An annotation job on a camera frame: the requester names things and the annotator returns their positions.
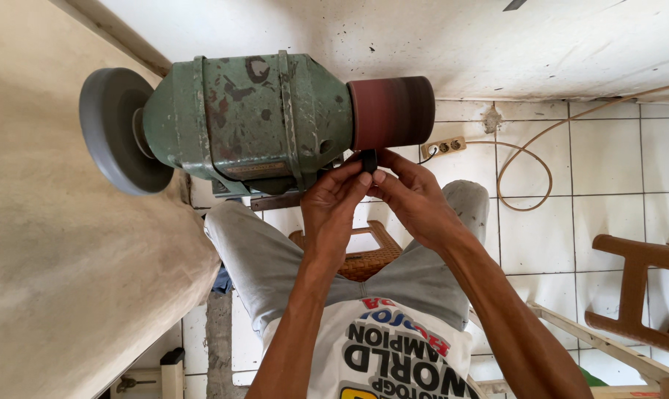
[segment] wooden stool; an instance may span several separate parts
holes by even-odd
[[[620,289],[620,314],[617,320],[586,311],[586,323],[623,337],[669,351],[669,330],[662,332],[642,325],[642,305],[649,266],[669,270],[669,246],[619,239],[600,234],[593,248],[625,258]]]
[[[384,266],[393,262],[394,259],[401,255],[401,247],[388,235],[381,222],[368,220],[366,223],[368,223],[369,227],[353,229],[351,231],[352,236],[355,234],[371,233],[380,248],[364,252],[348,253],[347,258],[344,259],[344,265],[337,271],[347,279],[360,283],[377,274]],[[294,231],[288,238],[300,248],[305,249],[305,236],[302,230]]]

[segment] wooden frame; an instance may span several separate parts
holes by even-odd
[[[642,378],[647,382],[647,385],[625,385],[625,386],[602,386],[591,387],[590,391],[596,399],[625,399],[625,398],[659,398],[660,397],[660,381],[664,378],[669,378],[669,367],[658,363],[657,361],[644,356],[628,347],[625,347],[620,342],[604,337],[587,327],[584,327],[577,322],[574,322],[558,313],[546,309],[540,304],[528,302],[526,304],[529,309],[539,318],[543,319],[556,327],[568,332],[577,337],[579,340],[587,342],[590,346],[600,349],[609,354],[613,358],[622,361],[626,365],[637,370]],[[482,329],[480,319],[477,317],[475,310],[470,308],[469,319],[475,325]],[[492,393],[512,393],[507,381],[505,380],[489,380],[475,382],[468,376],[468,382],[480,395],[480,398],[487,398],[487,394]]]

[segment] white t-shirt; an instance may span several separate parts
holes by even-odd
[[[280,319],[268,324],[264,354]],[[331,304],[312,355],[310,399],[477,398],[472,336],[385,298]]]

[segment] grinding wheel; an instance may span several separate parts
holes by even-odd
[[[354,110],[352,150],[423,144],[433,131],[435,97],[426,77],[347,83]]]
[[[174,172],[154,159],[144,140],[142,108],[152,92],[142,76],[126,68],[98,69],[81,89],[83,140],[102,174],[127,194],[161,192]]]

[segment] blue cloth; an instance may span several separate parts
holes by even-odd
[[[226,271],[226,266],[224,266],[224,263],[222,262],[221,269],[219,269],[219,273],[216,275],[216,281],[214,281],[214,286],[212,286],[211,292],[226,294],[231,291],[233,286],[234,283],[231,281],[231,276],[229,276],[229,272]]]

